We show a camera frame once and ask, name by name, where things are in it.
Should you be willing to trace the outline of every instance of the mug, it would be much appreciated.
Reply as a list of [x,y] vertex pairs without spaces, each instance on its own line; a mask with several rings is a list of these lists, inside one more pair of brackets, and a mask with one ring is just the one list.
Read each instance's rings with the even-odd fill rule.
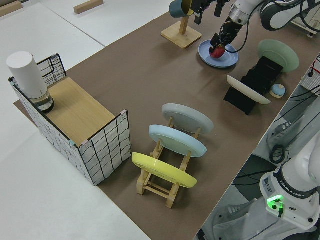
[[170,15],[177,19],[186,16],[191,16],[194,11],[191,10],[192,0],[175,0],[170,3],[169,12]]

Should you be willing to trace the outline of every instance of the mint green plate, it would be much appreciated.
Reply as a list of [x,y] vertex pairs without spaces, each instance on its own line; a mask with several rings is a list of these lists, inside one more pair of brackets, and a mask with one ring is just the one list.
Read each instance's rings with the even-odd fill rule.
[[283,67],[282,72],[288,73],[299,67],[299,58],[296,52],[281,41],[267,39],[258,45],[259,58],[262,56]]

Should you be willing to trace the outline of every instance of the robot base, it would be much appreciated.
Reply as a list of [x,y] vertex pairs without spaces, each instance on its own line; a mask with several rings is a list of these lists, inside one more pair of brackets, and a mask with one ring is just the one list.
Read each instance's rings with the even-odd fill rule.
[[320,215],[318,192],[305,199],[294,197],[283,190],[273,172],[262,176],[260,190],[267,202],[269,201],[266,206],[269,213],[277,217],[279,209],[283,208],[281,217],[304,230],[312,228],[317,223]]
[[317,228],[303,230],[296,225],[266,211],[263,197],[243,204],[229,205],[213,218],[214,240],[283,240],[291,235],[314,232]]

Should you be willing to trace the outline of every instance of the mug tree stand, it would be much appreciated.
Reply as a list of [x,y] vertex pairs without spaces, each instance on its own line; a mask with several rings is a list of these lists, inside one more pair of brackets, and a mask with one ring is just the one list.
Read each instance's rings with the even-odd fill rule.
[[191,46],[202,37],[202,34],[188,26],[189,16],[161,32],[161,35],[182,49]]

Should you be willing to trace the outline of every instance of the white table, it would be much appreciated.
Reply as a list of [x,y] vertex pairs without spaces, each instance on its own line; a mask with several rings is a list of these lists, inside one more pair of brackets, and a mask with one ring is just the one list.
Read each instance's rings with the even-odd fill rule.
[[33,0],[1,17],[0,32],[1,238],[149,239],[14,106],[18,97],[7,81],[6,59],[14,52],[28,51],[36,62],[59,53],[68,70],[103,46]]
[[173,0],[104,0],[100,6],[75,14],[74,7],[87,1],[39,0],[103,46],[167,13]]

